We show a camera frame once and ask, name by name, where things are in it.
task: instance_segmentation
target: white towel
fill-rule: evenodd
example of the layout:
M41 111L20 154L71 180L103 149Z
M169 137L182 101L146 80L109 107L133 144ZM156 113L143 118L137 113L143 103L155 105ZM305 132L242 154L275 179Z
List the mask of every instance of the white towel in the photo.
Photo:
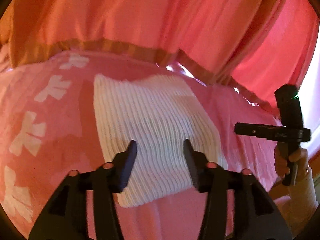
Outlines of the white towel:
M122 207L143 205L192 187L183 155L189 138L196 151L225 169L219 132L190 87L180 77L155 75L129 82L98 74L94 110L103 156L112 161L137 141L137 158Z

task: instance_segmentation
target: pink blanket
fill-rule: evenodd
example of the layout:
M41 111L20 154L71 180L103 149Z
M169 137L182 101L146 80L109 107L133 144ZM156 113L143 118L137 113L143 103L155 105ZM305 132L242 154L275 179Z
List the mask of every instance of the pink blanket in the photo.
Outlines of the pink blanket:
M47 62L0 75L0 202L25 237L68 171L92 171L104 162L93 109L97 73L129 81L154 74L180 75L125 56L86 51L62 52ZM251 169L270 190L276 179L275 143L236 136L233 127L236 122L276 125L273 116L232 88L204 87L181 76L219 130L229 169ZM197 239L205 198L189 189L136 208L117 205L124 237ZM88 224L94 238L91 212ZM231 230L229 219L227 233Z

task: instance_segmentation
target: white pattern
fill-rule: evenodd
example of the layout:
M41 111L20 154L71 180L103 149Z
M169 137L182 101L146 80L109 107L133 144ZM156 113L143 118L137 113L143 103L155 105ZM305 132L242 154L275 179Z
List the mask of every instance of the white pattern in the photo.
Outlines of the white pattern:
M48 95L53 98L60 100L65 93L67 88L70 87L71 81L61 81L62 76L52 76L49 80L47 87L42 90L38 95L35 96L35 101L42 103L48 97Z
M84 68L88 62L89 58L72 53L70 54L69 62L62 64L59 69L70 69L72 66Z
M8 216L14 217L16 211L29 223L32 222L33 211L31 207L31 197L28 187L15 186L16 173L8 166L4 167L5 196L2 207Z
M22 121L21 131L9 147L9 151L14 155L20 156L23 146L25 146L25 148L27 148L27 150L33 156L37 155L42 141L34 136L44 137L46 124L45 122L33 124L34 120L36 119L36 115L36 113L30 111L25 113Z

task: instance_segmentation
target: finger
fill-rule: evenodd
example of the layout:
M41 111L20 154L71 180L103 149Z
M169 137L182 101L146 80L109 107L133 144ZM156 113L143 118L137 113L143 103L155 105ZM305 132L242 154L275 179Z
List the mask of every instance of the finger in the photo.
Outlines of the finger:
M306 149L299 148L289 156L289 161L292 163L297 162L300 159L307 158L308 151Z
M275 159L275 166L288 166L288 162L286 159L282 158L281 156Z
M290 174L290 169L288 167L276 167L275 170L276 174L280 177Z
M278 147L275 147L274 154L275 154L275 159L276 157L280 156L280 150Z

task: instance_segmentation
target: black clamp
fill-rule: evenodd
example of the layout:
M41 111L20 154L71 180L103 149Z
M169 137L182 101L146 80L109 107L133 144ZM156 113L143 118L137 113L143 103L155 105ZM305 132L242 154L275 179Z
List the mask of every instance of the black clamp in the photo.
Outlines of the black clamp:
M275 96L284 126L236 123L235 133L277 141L281 156L287 160L290 168L290 174L285 176L282 184L294 186L298 165L290 162L288 158L299 149L301 142L310 141L311 131L303 127L298 90L294 85L283 85L275 91Z
M137 144L131 141L125 152L95 171L70 171L43 208L29 239L89 240L86 191L93 190L97 239L123 240L112 193L127 186L136 155Z
M226 171L192 148L189 140L183 153L192 183L199 192L208 192L198 240L223 240L227 224L227 190L235 194L234 236L231 240L291 240L287 224L263 186L244 169Z

